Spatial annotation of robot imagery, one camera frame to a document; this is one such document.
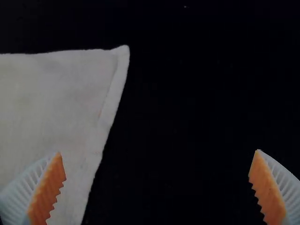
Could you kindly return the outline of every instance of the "black background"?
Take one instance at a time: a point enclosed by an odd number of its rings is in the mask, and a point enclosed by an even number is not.
[[[264,224],[256,149],[300,177],[298,7],[250,1],[0,3],[0,52],[130,47],[82,224]]]

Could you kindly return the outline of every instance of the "cloth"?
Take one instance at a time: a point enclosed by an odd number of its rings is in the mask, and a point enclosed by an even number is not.
[[[127,77],[129,48],[0,55],[0,188],[60,151],[49,225],[81,223]]]

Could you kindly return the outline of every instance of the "dark surface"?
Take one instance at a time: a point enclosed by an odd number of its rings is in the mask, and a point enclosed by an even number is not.
[[[130,47],[82,224],[264,224],[248,183],[255,149],[300,177],[300,30],[281,19],[295,7],[10,4],[1,53]]]

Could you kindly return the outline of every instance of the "white towel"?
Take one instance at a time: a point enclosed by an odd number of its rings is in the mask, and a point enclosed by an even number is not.
[[[49,225],[82,221],[128,65],[127,46],[0,55],[0,188],[60,151],[67,181]]]

